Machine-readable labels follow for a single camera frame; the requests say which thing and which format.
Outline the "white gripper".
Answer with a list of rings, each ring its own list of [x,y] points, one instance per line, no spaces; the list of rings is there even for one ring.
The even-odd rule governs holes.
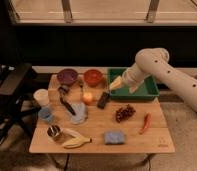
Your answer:
[[[123,86],[123,83],[129,86],[129,93],[134,93],[139,85],[142,84],[143,80],[146,78],[146,74],[138,67],[137,64],[133,64],[128,67],[121,76],[118,76],[109,85],[109,90],[116,90]]]

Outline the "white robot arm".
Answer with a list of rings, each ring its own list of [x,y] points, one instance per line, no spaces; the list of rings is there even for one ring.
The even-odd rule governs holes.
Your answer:
[[[165,48],[142,49],[136,54],[135,63],[110,83],[109,90],[128,86],[135,92],[152,75],[197,112],[197,79],[173,68],[168,61],[169,52]]]

